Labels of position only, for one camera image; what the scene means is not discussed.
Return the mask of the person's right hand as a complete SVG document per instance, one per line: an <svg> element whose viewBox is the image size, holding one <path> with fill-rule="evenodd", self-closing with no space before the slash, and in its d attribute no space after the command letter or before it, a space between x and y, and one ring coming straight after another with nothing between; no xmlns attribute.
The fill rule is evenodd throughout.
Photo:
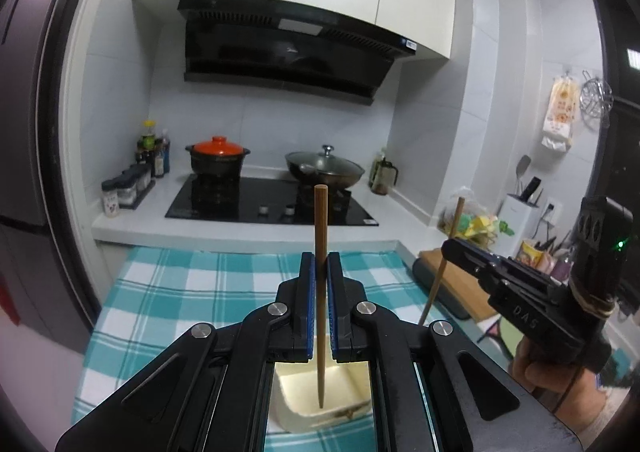
<svg viewBox="0 0 640 452"><path fill-rule="evenodd" d="M523 337L516 347L510 374L529 392L541 388L566 394L555 415L574 430L582 444L593 441L602 432L626 398L629 388L602 387L598 376L583 368L549 365L529 357L532 343Z"/></svg>

